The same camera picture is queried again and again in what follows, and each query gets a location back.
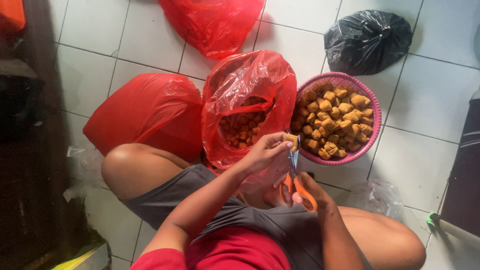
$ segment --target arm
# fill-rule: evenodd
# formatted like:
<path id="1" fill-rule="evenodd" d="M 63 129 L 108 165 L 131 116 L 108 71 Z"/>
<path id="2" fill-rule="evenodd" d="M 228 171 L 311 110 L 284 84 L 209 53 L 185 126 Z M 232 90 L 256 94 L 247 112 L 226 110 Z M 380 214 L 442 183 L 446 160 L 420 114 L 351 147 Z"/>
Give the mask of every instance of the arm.
<path id="1" fill-rule="evenodd" d="M 142 255 L 160 248 L 184 252 L 248 175 L 265 169 L 277 155 L 293 146 L 292 142 L 282 142 L 284 134 L 264 135 L 242 160 L 184 199 L 162 223 Z"/>
<path id="2" fill-rule="evenodd" d="M 298 179 L 318 204 L 325 269 L 365 269 L 357 243 L 343 223 L 336 203 L 307 173 L 299 173 Z M 299 193 L 294 193 L 292 199 L 295 203 L 309 203 Z"/>

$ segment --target scissors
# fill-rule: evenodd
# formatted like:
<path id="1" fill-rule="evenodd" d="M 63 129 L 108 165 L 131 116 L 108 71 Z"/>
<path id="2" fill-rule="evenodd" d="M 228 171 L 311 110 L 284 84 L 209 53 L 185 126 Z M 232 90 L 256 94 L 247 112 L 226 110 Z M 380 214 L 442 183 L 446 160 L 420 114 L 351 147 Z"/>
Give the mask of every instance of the scissors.
<path id="1" fill-rule="evenodd" d="M 298 138 L 298 146 L 300 147 L 300 136 L 297 137 Z M 288 188 L 288 193 L 290 194 L 290 197 L 293 195 L 293 193 L 295 192 L 293 190 L 293 185 L 295 185 L 295 189 L 296 189 L 296 192 L 302 194 L 304 197 L 306 197 L 310 203 L 312 204 L 312 207 L 307 207 L 305 206 L 304 204 L 303 207 L 309 211 L 310 213 L 314 213 L 317 211 L 317 202 L 315 201 L 315 199 L 313 198 L 312 195 L 310 195 L 310 193 L 308 193 L 308 191 L 305 190 L 305 188 L 301 185 L 300 181 L 298 180 L 297 178 L 297 161 L 298 161 L 298 158 L 299 158 L 299 151 L 297 149 L 297 151 L 295 152 L 289 152 L 288 153 L 288 163 L 289 163 L 289 171 L 287 173 L 287 178 L 285 179 L 285 181 L 283 183 L 280 184 L 280 197 L 282 197 L 282 200 L 284 203 L 287 203 L 287 199 L 285 198 L 285 194 L 284 194 L 284 190 L 283 190 L 283 185 L 286 185 L 287 188 Z"/>

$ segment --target pink plastic basket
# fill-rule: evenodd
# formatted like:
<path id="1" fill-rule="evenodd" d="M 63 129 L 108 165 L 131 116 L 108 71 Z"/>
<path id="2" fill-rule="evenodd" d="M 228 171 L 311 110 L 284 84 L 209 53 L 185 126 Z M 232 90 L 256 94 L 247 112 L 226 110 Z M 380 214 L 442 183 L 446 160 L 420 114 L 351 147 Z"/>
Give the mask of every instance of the pink plastic basket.
<path id="1" fill-rule="evenodd" d="M 372 91 L 370 91 L 370 89 L 368 89 L 367 86 L 365 86 L 363 83 L 361 83 L 354 77 L 340 72 L 323 73 L 308 79 L 297 89 L 297 102 L 305 91 L 311 90 L 316 85 L 322 84 L 326 81 L 330 81 L 334 86 L 351 85 L 355 89 L 355 92 L 362 94 L 371 100 L 370 104 L 367 107 L 373 110 L 373 133 L 370 137 L 370 140 L 367 144 L 362 146 L 357 151 L 347 152 L 348 155 L 345 158 L 341 159 L 339 157 L 331 157 L 330 160 L 323 160 L 320 157 L 314 156 L 312 153 L 304 150 L 303 148 L 300 148 L 300 154 L 310 161 L 322 165 L 341 165 L 358 159 L 363 154 L 365 154 L 370 149 L 370 147 L 372 147 L 380 132 L 380 127 L 382 123 L 382 111 L 380 110 L 380 104 L 378 103 L 377 97 Z"/>

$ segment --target basket rim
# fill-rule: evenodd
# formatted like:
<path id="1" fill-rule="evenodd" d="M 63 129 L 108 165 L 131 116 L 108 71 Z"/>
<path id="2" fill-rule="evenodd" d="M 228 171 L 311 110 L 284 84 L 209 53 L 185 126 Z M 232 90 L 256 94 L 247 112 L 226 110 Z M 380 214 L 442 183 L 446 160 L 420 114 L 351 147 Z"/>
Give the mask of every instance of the basket rim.
<path id="1" fill-rule="evenodd" d="M 378 138 L 378 135 L 382 127 L 382 111 L 380 109 L 380 104 L 378 102 L 376 95 L 366 85 L 364 85 L 361 81 L 357 80 L 356 78 L 341 72 L 322 73 L 308 79 L 297 88 L 296 102 L 298 102 L 298 99 L 300 98 L 301 94 L 306 90 L 305 88 L 308 85 L 320 79 L 326 79 L 326 78 L 342 78 L 355 84 L 355 86 L 358 89 L 360 89 L 362 94 L 364 94 L 366 97 L 370 99 L 370 104 L 373 110 L 373 119 L 374 119 L 373 125 L 372 125 L 373 132 L 370 137 L 370 140 L 368 141 L 367 144 L 363 145 L 359 150 L 357 150 L 355 154 L 349 154 L 348 156 L 346 156 L 344 159 L 341 159 L 341 160 L 323 160 L 320 157 L 314 156 L 312 153 L 304 150 L 303 148 L 301 147 L 299 148 L 300 154 L 312 162 L 322 164 L 322 165 L 342 165 L 342 164 L 352 162 L 358 159 L 359 157 L 363 156 L 373 146 L 373 144 Z"/>

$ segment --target hand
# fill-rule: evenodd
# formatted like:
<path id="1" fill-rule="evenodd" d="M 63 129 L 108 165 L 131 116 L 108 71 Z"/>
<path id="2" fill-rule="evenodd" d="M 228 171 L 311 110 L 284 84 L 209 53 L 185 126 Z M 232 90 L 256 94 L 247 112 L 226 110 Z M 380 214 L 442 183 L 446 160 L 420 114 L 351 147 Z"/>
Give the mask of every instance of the hand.
<path id="1" fill-rule="evenodd" d="M 300 172 L 297 174 L 297 178 L 299 182 L 302 184 L 303 188 L 305 188 L 310 195 L 315 199 L 318 205 L 318 210 L 325 210 L 328 207 L 336 207 L 335 201 L 330 197 L 321 187 L 320 185 L 311 178 L 306 172 Z M 307 208 L 311 208 L 312 204 L 310 201 L 304 197 L 302 194 L 295 192 L 292 195 L 292 200 L 294 203 L 303 204 Z"/>
<path id="2" fill-rule="evenodd" d="M 249 174 L 260 172 L 272 164 L 277 156 L 293 147 L 293 142 L 283 141 L 285 132 L 262 136 L 243 157 L 238 166 L 243 166 Z"/>

